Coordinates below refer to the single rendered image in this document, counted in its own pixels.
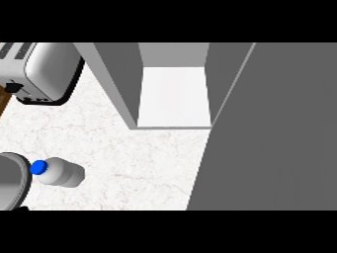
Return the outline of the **grey open cabinet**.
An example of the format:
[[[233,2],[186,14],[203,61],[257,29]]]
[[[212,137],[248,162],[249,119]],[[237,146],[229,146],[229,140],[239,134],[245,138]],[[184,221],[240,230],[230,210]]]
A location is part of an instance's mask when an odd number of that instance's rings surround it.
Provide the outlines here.
[[[76,48],[131,129],[211,129],[252,42],[79,42]]]

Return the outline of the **white bottle with blue cap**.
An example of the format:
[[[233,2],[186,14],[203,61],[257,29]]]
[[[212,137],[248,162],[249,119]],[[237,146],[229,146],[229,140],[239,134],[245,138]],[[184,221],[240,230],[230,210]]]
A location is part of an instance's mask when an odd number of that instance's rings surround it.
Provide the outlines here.
[[[38,160],[32,164],[32,174],[42,184],[76,188],[85,180],[85,169],[60,157]]]

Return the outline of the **silver toaster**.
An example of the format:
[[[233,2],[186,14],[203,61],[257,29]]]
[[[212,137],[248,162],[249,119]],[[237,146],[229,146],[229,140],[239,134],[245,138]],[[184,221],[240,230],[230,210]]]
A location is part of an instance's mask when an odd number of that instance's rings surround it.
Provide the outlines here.
[[[2,42],[0,86],[26,105],[61,106],[84,64],[72,42]]]

